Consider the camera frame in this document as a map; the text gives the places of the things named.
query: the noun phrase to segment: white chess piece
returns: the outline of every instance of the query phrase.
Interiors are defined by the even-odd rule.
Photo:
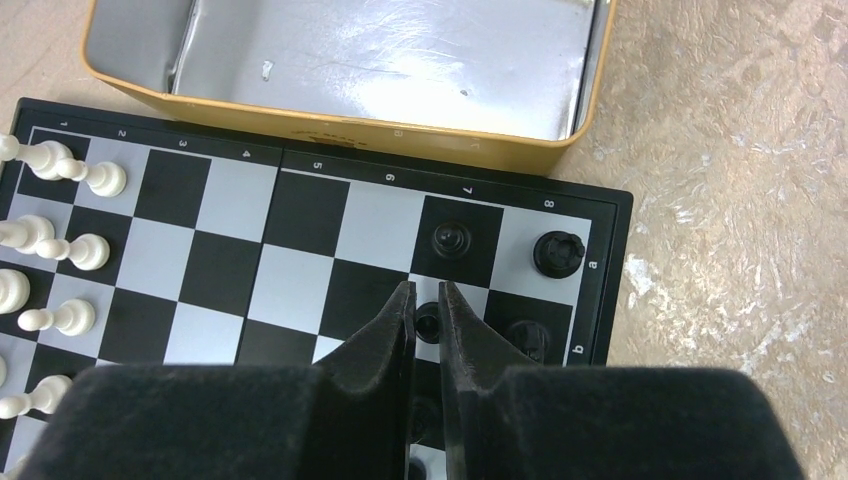
[[[63,303],[51,312],[46,308],[27,310],[18,317],[18,326],[28,332],[56,327],[69,337],[82,335],[94,325],[94,307],[79,298]]]
[[[59,142],[48,140],[38,145],[21,145],[12,135],[0,133],[0,162],[17,158],[32,169],[32,173],[42,180],[59,180],[56,162],[61,158],[73,158],[68,147]]]
[[[64,375],[45,377],[38,382],[32,393],[22,393],[0,400],[0,418],[19,417],[33,408],[44,413],[53,413],[71,385],[71,379]]]
[[[20,310],[27,300],[29,279],[26,275],[7,268],[0,270],[0,314]]]
[[[50,220],[38,215],[0,221],[0,245],[15,248],[27,255],[35,253],[39,242],[55,236],[56,230]]]
[[[88,165],[73,158],[62,158],[56,163],[56,172],[62,178],[75,182],[85,181],[95,195],[114,197],[124,191],[127,174],[124,169],[112,162]]]
[[[73,242],[67,240],[44,240],[36,245],[39,257],[53,260],[70,258],[80,270],[97,270],[109,260],[109,243],[93,233],[80,235]]]
[[[12,467],[11,470],[9,470],[6,473],[0,473],[0,480],[18,480],[18,476],[21,474],[21,471],[24,469],[24,465],[26,465],[25,460],[26,460],[26,455],[21,457],[21,459],[18,460],[18,463],[16,463],[15,466]]]

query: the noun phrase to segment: black chess piece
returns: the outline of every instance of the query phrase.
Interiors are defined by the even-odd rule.
[[[427,302],[415,311],[415,334],[425,343],[439,343],[438,303]]]
[[[412,427],[409,430],[409,443],[418,443],[424,440],[433,428],[438,427],[442,421],[442,412],[439,407],[425,397],[414,397],[412,399]]]
[[[543,275],[565,278],[580,268],[586,247],[580,237],[573,233],[548,232],[533,248],[533,263]]]
[[[449,260],[462,258],[471,248],[471,232],[459,222],[445,222],[433,231],[433,249]]]
[[[545,354],[550,345],[550,334],[541,324],[531,320],[520,320],[507,329],[504,338],[531,360],[545,363]]]
[[[406,480],[427,480],[427,468],[417,458],[409,459]]]

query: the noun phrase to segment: concrete floor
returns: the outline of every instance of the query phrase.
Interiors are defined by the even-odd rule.
[[[85,0],[0,2],[21,96],[156,115],[89,78]],[[848,1],[620,0],[556,177],[636,196],[610,363],[751,375],[810,478],[848,478]]]

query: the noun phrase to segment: metal tin box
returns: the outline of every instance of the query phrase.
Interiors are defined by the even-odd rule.
[[[615,0],[95,0],[97,78],[181,120],[544,175]]]

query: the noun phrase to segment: black square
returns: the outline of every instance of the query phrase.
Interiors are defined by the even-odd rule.
[[[413,415],[416,409],[423,409],[426,418],[424,437],[419,444],[439,450],[445,449],[444,420],[442,419],[442,377],[438,363],[415,359],[415,371],[412,382]]]
[[[131,217],[75,205],[71,211],[65,238],[72,242],[84,233],[100,235],[109,243],[109,260],[102,267],[91,271],[80,270],[70,260],[62,260],[56,271],[92,282],[114,285],[118,280],[131,223]]]
[[[488,288],[502,219],[501,208],[446,198],[425,198],[412,257],[412,273]],[[446,222],[458,222],[471,234],[471,246],[461,258],[445,259],[433,249],[433,232]]]
[[[208,158],[152,150],[147,157],[135,216],[194,228],[210,164]]]
[[[85,137],[77,137],[76,135],[35,130],[32,133],[30,144],[37,145],[47,140],[53,140],[65,145],[71,150],[71,153],[74,154],[74,158],[77,160],[85,160],[88,154],[90,140]],[[32,173],[32,169],[25,167],[23,175],[21,175],[21,183],[18,185],[18,192],[57,202],[74,203],[74,199],[77,197],[78,186],[79,183],[72,180],[42,180]]]
[[[8,262],[0,262],[0,268],[8,268],[17,270],[26,275],[29,280],[29,299],[24,306],[12,313],[4,313],[0,315],[0,332],[7,335],[12,335],[18,338],[36,341],[38,339],[38,331],[27,332],[18,327],[18,317],[21,313],[33,308],[46,308],[47,299],[50,297],[50,289],[53,288],[54,274],[38,270],[36,268],[25,267]]]
[[[380,313],[408,274],[336,259],[330,274],[320,333],[347,340]]]
[[[194,232],[180,301],[245,316],[261,251],[258,243]]]
[[[9,458],[9,448],[12,446],[12,434],[15,432],[17,420],[12,418],[0,422],[0,465],[6,465]]]
[[[64,375],[73,380],[83,370],[93,367],[95,361],[94,358],[85,355],[38,344],[35,346],[35,355],[32,357],[32,368],[27,377],[26,391],[32,392],[38,382],[50,375]],[[45,421],[49,418],[48,415],[35,409],[30,410],[27,416]]]
[[[100,358],[115,363],[161,364],[177,302],[116,288],[100,345]]]
[[[571,324],[571,310],[568,305],[490,291],[483,320],[507,339],[509,328],[517,322],[529,320],[542,325],[549,339],[544,363],[562,366]]]
[[[3,168],[0,168],[0,218],[9,218],[9,208],[12,206],[12,197],[15,196],[22,166],[21,162],[5,162]]]
[[[349,189],[348,182],[280,172],[264,242],[332,257]]]
[[[311,365],[316,339],[315,335],[248,319],[236,365]]]

